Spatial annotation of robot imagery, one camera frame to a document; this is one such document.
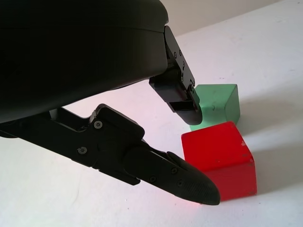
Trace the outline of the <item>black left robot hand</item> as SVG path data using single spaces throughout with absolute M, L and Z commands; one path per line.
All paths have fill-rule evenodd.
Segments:
M 0 135 L 19 138 L 130 185 L 218 205 L 215 184 L 144 129 L 100 104 L 82 118 L 66 105 L 148 80 L 185 123 L 202 122 L 195 79 L 159 0 L 3 0 Z

